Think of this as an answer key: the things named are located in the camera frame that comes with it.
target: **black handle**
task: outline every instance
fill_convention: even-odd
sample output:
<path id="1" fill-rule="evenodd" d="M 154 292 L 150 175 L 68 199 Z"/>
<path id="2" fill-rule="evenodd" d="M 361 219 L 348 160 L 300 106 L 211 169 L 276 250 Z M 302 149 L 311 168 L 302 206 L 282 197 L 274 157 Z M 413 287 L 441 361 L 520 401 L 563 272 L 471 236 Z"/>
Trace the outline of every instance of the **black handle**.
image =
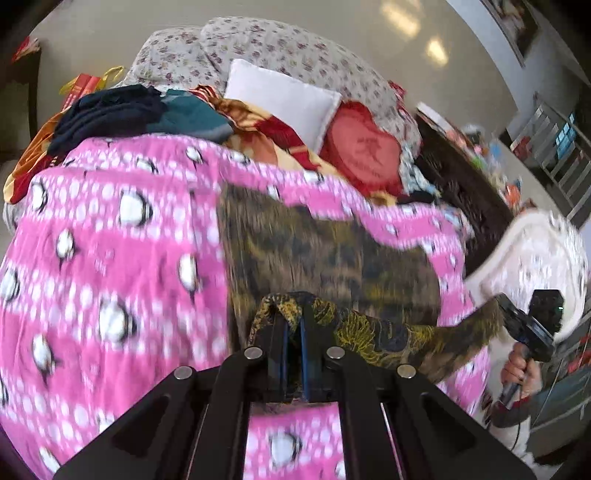
<path id="1" fill-rule="evenodd" d="M 531 352 L 527 347 L 524 348 L 524 359 L 526 364 L 531 360 Z M 511 409 L 513 405 L 513 398 L 515 397 L 515 393 L 517 392 L 518 388 L 518 383 L 507 383 L 507 385 L 503 387 L 503 392 L 499 397 L 499 402 L 502 403 L 507 410 Z"/>

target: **white pillow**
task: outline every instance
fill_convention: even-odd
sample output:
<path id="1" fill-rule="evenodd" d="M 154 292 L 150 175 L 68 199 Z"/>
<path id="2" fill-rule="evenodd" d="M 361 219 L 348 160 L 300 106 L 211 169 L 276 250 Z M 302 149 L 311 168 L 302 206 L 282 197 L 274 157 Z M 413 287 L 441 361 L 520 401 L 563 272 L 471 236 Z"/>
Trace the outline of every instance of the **white pillow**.
<path id="1" fill-rule="evenodd" d="M 341 95 L 235 59 L 224 97 L 266 110 L 292 127 L 306 146 L 318 153 Z"/>

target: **picture frame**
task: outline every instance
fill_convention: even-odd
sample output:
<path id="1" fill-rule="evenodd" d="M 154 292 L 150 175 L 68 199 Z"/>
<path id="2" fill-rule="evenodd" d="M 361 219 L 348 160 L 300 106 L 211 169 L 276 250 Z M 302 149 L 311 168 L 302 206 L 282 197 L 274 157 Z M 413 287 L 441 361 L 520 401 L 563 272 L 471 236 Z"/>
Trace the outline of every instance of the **picture frame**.
<path id="1" fill-rule="evenodd" d="M 495 19 L 522 67 L 540 26 L 524 0 L 480 0 Z"/>

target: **red cloth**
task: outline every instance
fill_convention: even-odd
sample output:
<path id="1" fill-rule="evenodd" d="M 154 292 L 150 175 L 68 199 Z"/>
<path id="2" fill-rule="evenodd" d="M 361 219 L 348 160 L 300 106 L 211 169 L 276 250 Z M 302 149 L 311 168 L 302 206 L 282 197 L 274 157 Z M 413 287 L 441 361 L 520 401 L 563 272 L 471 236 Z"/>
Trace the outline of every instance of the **red cloth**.
<path id="1" fill-rule="evenodd" d="M 403 192 L 401 151 L 398 140 L 378 128 L 365 105 L 345 102 L 329 125 L 319 155 L 362 195 L 386 191 L 397 196 Z"/>

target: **silver screw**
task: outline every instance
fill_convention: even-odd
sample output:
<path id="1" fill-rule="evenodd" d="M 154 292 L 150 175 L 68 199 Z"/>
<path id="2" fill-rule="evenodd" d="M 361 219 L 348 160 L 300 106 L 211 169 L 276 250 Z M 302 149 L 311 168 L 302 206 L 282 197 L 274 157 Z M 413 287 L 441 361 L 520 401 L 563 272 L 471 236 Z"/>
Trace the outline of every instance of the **silver screw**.
<path id="1" fill-rule="evenodd" d="M 177 380 L 186 380 L 191 375 L 193 375 L 193 369 L 191 367 L 178 367 L 174 371 L 174 377 Z"/>
<path id="2" fill-rule="evenodd" d="M 256 360 L 262 357 L 262 350 L 257 346 L 251 346 L 244 350 L 244 356 L 249 360 Z"/>
<path id="3" fill-rule="evenodd" d="M 339 346 L 332 346 L 326 351 L 326 355 L 333 360 L 338 360 L 345 356 L 345 350 Z"/>
<path id="4" fill-rule="evenodd" d="M 417 374 L 417 370 L 408 364 L 399 365 L 396 371 L 402 378 L 412 378 Z"/>

